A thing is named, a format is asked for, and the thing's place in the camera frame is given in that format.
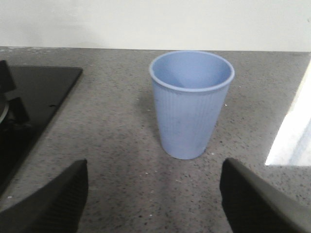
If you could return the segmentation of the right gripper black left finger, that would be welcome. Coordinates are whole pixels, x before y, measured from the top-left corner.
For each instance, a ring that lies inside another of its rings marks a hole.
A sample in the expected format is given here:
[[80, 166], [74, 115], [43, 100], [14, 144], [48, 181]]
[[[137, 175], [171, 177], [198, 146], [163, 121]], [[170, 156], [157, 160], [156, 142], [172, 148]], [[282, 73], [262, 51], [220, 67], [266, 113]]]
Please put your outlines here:
[[75, 233], [88, 196], [87, 161], [78, 160], [0, 213], [2, 233]]

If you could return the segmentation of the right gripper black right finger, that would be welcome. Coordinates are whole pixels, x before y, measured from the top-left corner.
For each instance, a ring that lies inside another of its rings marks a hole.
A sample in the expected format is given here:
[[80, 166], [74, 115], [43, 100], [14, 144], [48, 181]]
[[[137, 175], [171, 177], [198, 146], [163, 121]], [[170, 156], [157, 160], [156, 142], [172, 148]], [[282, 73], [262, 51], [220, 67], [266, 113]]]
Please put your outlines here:
[[222, 207], [235, 233], [309, 233], [311, 210], [240, 161], [227, 158], [220, 178]]

